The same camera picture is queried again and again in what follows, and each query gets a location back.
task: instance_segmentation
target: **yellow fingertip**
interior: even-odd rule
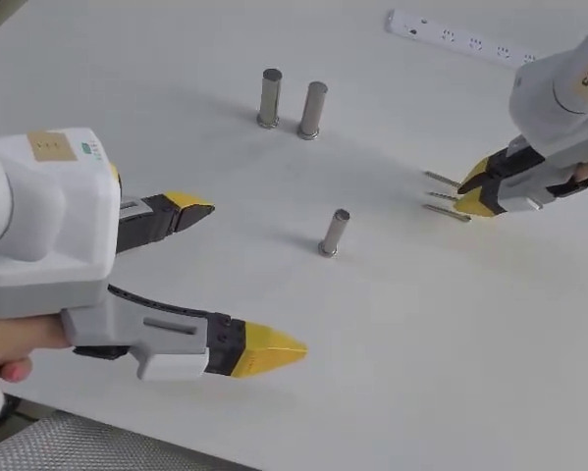
[[[494,218],[496,214],[481,202],[481,187],[467,192],[453,205],[455,211],[484,218]]]
[[[486,168],[488,167],[488,160],[490,160],[490,157],[486,157],[477,165],[475,165],[474,168],[468,174],[468,176],[465,179],[463,179],[463,182],[461,182],[461,184],[466,184],[473,177],[485,173]]]
[[[192,194],[182,193],[181,191],[167,191],[165,196],[181,209],[188,208],[195,204],[199,206],[213,206],[212,203],[209,203],[204,199],[193,196]]]
[[[304,343],[267,326],[245,323],[245,350],[231,374],[245,378],[294,363],[306,355]]]

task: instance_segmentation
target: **white table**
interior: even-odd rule
[[[544,53],[588,31],[588,0],[452,3],[401,5]],[[121,257],[115,282],[309,345],[271,374],[191,384],[42,351],[6,391],[270,471],[588,471],[588,192],[470,225],[422,210],[421,169],[460,179],[515,136],[513,73],[387,34],[397,6],[31,0],[6,23],[0,134],[91,126],[128,192],[216,204]],[[274,131],[254,122],[267,67],[285,75]],[[338,207],[352,220],[326,260]]]

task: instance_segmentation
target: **metal rod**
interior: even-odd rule
[[[457,203],[459,198],[456,196],[450,196],[449,194],[437,193],[435,191],[429,191],[427,193],[429,196],[433,196],[434,198],[446,199],[447,201],[452,201],[453,203]]]
[[[447,179],[446,177],[443,177],[443,176],[441,176],[439,174],[435,174],[433,172],[427,171],[427,172],[424,173],[424,175],[426,175],[430,179],[437,180],[438,182],[449,184],[450,186],[452,186],[454,188],[459,188],[461,186],[461,183],[456,182],[456,181],[451,180],[451,179]]]
[[[338,209],[333,215],[329,230],[324,240],[318,245],[320,255],[331,258],[337,253],[337,245],[344,234],[344,229],[350,220],[350,213],[346,209]]]
[[[306,92],[306,102],[297,135],[304,140],[313,140],[320,133],[320,118],[329,87],[321,81],[313,81]]]
[[[278,102],[281,97],[281,80],[283,74],[278,69],[263,71],[261,89],[261,106],[256,122],[262,128],[270,130],[278,125]]]
[[[457,219],[458,221],[462,221],[463,223],[469,223],[470,221],[472,221],[472,218],[470,216],[456,213],[455,211],[450,211],[448,209],[441,208],[440,206],[434,206],[433,204],[423,204],[422,207],[428,209],[429,211],[444,214],[445,216]]]

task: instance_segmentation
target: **electrical outlet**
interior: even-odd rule
[[[442,39],[445,41],[454,42],[454,32],[452,32],[450,29],[443,29],[442,35],[440,37],[442,37]]]
[[[424,42],[459,54],[518,68],[538,59],[538,54],[515,46],[502,46],[498,41],[479,34],[441,25],[429,18],[417,17],[392,10],[387,17],[386,30],[391,34]]]
[[[483,49],[483,41],[476,37],[471,37],[468,46],[470,46],[470,49],[474,51],[480,51],[481,49]]]
[[[503,59],[509,59],[509,49],[504,46],[497,47],[497,56],[502,57]]]

